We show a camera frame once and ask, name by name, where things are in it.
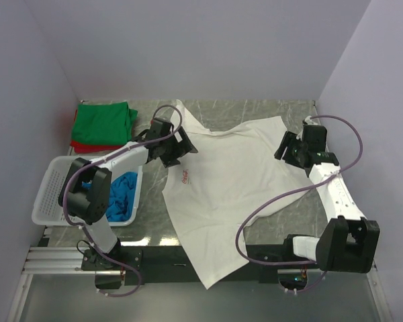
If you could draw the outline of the white t shirt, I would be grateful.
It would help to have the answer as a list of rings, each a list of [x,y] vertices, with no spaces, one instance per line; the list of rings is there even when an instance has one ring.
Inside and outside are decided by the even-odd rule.
[[[276,160],[286,131],[280,116],[246,121],[226,131],[202,125],[181,101],[171,120],[183,120],[198,153],[170,167],[163,189],[167,212],[198,278],[211,288],[246,263],[243,222],[280,213],[274,232],[319,236],[326,225],[316,191],[302,192],[310,180],[303,170]]]

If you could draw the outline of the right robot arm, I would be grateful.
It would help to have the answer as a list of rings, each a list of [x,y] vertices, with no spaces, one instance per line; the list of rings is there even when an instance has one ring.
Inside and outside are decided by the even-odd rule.
[[[323,271],[371,270],[380,228],[356,206],[334,153],[326,151],[327,129],[305,124],[301,134],[286,131],[275,158],[305,171],[322,201],[327,226],[320,237],[289,235],[294,256],[316,262]]]

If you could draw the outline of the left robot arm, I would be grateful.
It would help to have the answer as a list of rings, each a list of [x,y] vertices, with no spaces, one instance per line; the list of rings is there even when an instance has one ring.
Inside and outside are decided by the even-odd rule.
[[[106,216],[113,171],[125,165],[142,166],[157,158],[169,168],[179,165],[184,155],[196,152],[182,119],[173,125],[154,117],[136,140],[99,158],[72,161],[58,198],[65,220],[83,231],[90,249],[101,258],[123,266],[120,240]]]

